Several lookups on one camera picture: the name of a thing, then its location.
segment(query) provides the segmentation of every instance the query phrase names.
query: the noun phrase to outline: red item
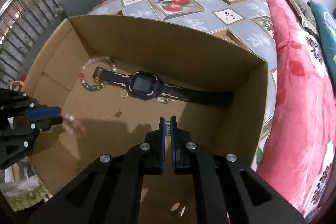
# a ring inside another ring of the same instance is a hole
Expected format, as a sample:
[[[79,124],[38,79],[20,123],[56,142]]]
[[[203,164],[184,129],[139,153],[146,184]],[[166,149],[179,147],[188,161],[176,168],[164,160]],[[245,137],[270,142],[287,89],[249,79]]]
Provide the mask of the red item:
[[[319,206],[336,144],[336,108],[324,63],[285,0],[266,0],[274,24],[278,88],[257,173],[303,215]]]
[[[190,0],[172,0],[172,3],[179,4],[179,5],[187,5],[190,4]]]
[[[177,12],[182,10],[182,6],[179,4],[167,4],[163,8],[171,12]]]
[[[22,75],[22,77],[20,78],[20,81],[25,82],[26,77],[27,77],[27,75]],[[17,91],[21,91],[21,89],[22,89],[22,85],[20,84],[19,89]]]

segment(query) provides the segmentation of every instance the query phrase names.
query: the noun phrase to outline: tomato picture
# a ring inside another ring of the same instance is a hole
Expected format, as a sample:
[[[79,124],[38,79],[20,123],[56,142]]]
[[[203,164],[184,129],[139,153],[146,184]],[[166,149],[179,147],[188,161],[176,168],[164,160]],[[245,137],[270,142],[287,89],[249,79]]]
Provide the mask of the tomato picture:
[[[182,10],[182,6],[179,4],[167,4],[163,8],[170,12],[177,12]]]
[[[172,3],[179,4],[179,5],[187,5],[190,4],[190,0],[172,0]]]

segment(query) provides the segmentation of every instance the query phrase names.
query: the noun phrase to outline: smartwatch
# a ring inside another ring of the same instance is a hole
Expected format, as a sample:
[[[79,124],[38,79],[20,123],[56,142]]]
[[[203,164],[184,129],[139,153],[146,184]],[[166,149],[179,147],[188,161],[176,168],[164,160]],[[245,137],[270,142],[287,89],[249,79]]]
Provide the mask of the smartwatch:
[[[92,76],[98,81],[122,87],[133,97],[149,100],[155,97],[167,97],[173,100],[196,104],[230,103],[232,92],[206,92],[192,90],[164,83],[155,73],[137,71],[132,75],[97,67]]]

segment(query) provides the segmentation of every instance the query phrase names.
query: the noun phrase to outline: colorful bead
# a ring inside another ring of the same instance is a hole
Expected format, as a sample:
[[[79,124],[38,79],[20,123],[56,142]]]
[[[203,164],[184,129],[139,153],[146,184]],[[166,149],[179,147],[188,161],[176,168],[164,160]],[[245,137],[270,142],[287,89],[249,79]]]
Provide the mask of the colorful bead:
[[[89,85],[86,83],[85,81],[85,78],[84,78],[84,72],[86,71],[86,68],[91,65],[91,64],[94,64],[96,62],[99,62],[99,61],[108,61],[109,63],[111,63],[111,68],[113,71],[116,71],[116,67],[114,65],[114,63],[112,62],[111,58],[109,56],[102,56],[102,57],[96,57],[96,58],[91,58],[89,59],[85,65],[82,67],[82,70],[81,70],[81,73],[79,74],[79,79],[83,85],[83,87],[88,90],[88,91],[96,91],[96,90],[100,90],[100,89],[103,89],[105,87],[105,85],[103,83],[100,83],[99,81],[94,81],[95,83],[100,83],[98,85]]]

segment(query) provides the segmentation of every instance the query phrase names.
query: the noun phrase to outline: metal screw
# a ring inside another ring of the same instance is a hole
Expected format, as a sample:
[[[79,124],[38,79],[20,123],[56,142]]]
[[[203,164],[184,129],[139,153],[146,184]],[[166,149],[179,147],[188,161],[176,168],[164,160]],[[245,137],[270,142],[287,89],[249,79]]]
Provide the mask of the metal screw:
[[[237,160],[237,156],[236,156],[235,154],[227,154],[227,155],[226,155],[226,159],[227,159],[228,161],[234,162],[234,161]]]
[[[193,142],[189,142],[187,143],[187,148],[188,149],[195,149],[197,147],[197,145]]]
[[[103,156],[100,156],[99,160],[103,163],[106,163],[111,160],[111,157],[109,155],[103,155]]]
[[[148,150],[148,149],[150,149],[150,148],[151,148],[151,146],[150,146],[149,143],[142,143],[142,144],[140,145],[140,149],[141,149],[141,150]]]

